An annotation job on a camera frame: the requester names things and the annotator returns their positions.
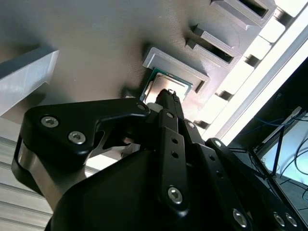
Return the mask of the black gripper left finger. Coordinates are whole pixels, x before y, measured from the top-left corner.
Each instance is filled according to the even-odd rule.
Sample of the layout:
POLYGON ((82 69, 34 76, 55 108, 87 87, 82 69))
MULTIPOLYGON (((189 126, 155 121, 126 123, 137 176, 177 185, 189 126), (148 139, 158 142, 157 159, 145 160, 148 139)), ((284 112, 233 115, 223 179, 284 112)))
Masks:
POLYGON ((74 185, 150 151, 158 157, 158 199, 182 218, 190 196, 174 95, 162 90, 153 106, 125 98, 31 108, 22 122, 13 173, 43 195, 54 212, 74 185))

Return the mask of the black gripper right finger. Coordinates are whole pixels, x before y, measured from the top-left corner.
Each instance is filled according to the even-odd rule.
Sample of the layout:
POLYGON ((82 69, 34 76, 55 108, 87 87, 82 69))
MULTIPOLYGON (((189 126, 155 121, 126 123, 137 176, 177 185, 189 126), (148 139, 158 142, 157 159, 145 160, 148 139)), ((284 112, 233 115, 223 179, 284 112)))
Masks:
POLYGON ((210 231, 300 231, 302 222, 280 186, 260 162, 253 170, 216 138, 202 140, 196 126, 184 119, 173 96, 185 146, 205 177, 197 194, 205 227, 210 231))

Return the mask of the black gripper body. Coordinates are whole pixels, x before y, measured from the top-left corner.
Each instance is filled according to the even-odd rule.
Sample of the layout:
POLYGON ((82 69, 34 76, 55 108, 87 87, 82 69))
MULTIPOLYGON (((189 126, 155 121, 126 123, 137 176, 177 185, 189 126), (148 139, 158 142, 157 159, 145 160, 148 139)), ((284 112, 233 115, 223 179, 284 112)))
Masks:
POLYGON ((137 152, 69 189, 46 226, 48 231, 241 231, 238 214, 225 215, 200 167, 187 164, 191 197, 182 218, 158 199, 158 157, 137 152))

